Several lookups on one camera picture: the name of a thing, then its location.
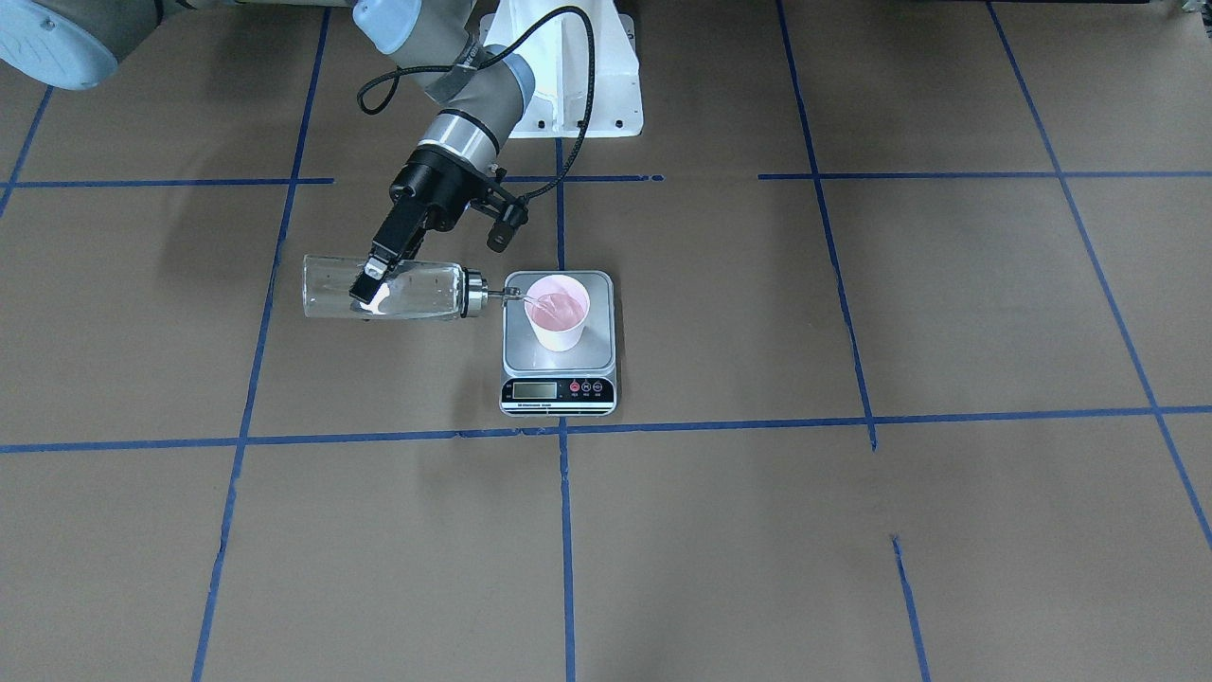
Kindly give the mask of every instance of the scale platform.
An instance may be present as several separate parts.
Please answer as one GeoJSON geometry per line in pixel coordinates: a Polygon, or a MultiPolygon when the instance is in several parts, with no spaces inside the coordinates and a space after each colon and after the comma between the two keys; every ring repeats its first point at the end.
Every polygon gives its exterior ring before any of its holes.
{"type": "Polygon", "coordinates": [[[505,286],[525,293],[539,277],[566,274],[589,291],[589,319],[572,349],[548,351],[538,343],[525,303],[505,303],[502,334],[501,412],[514,417],[608,415],[618,407],[614,354],[614,282],[601,270],[524,270],[505,286]]]}

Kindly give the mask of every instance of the pink cup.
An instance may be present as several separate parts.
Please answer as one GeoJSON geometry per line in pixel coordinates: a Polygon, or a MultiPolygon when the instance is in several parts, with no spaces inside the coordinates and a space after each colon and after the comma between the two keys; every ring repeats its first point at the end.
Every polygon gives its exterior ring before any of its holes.
{"type": "Polygon", "coordinates": [[[531,298],[539,298],[548,293],[565,293],[571,297],[583,310],[579,320],[571,326],[554,323],[550,315],[543,315],[542,310],[538,310],[530,300],[525,304],[526,319],[530,320],[531,328],[534,329],[534,336],[538,337],[538,343],[544,349],[556,353],[567,351],[577,345],[581,340],[581,333],[585,329],[585,320],[589,319],[589,291],[585,290],[584,283],[566,274],[549,274],[531,283],[530,288],[526,290],[526,296],[531,298]],[[549,326],[565,326],[565,328],[549,328],[549,326]]]}

